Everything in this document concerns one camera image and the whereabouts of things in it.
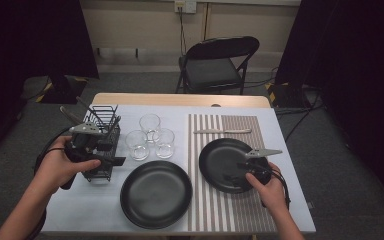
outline human hand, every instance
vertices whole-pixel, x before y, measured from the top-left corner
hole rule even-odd
[[[64,148],[65,144],[70,140],[70,136],[58,137],[50,149]],[[76,173],[92,170],[100,164],[101,161],[97,159],[73,163],[63,150],[53,150],[43,158],[32,183],[36,189],[44,191],[45,194],[53,194]]]
[[[269,162],[269,166],[280,173],[279,167]],[[283,191],[282,182],[272,175],[270,182],[263,185],[254,175],[246,173],[245,175],[248,182],[258,191],[264,205],[273,211],[275,209],[287,208],[285,202],[285,193]]]

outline gray striped mat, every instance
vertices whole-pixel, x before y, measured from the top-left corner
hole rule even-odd
[[[193,134],[200,129],[244,129],[250,134]],[[210,186],[199,171],[199,154],[209,142],[219,138],[235,138],[252,148],[263,148],[264,143],[256,116],[188,116],[188,174],[194,188],[188,211],[188,231],[263,233],[275,232],[276,227],[268,211],[261,206],[257,191],[228,194]]]

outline wall baseboard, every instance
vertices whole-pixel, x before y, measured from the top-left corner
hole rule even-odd
[[[282,52],[256,52],[248,72],[271,72],[279,66]],[[99,48],[95,59],[99,72],[178,72],[180,51]]]

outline black folding chair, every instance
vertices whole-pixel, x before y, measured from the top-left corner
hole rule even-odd
[[[214,38],[191,47],[179,58],[180,77],[178,93],[199,93],[240,88],[243,94],[248,61],[257,51],[260,42],[251,36]],[[232,59],[244,58],[238,67]]]

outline glass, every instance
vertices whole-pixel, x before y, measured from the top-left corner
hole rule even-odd
[[[149,156],[147,136],[141,130],[135,130],[127,134],[126,144],[130,155],[135,160],[144,160]]]
[[[174,154],[174,133],[167,128],[162,128],[153,135],[155,153],[160,158],[169,158]]]
[[[160,117],[152,113],[146,114],[140,118],[139,125],[142,131],[146,133],[148,142],[152,142],[152,136],[155,132],[160,130],[160,123]]]

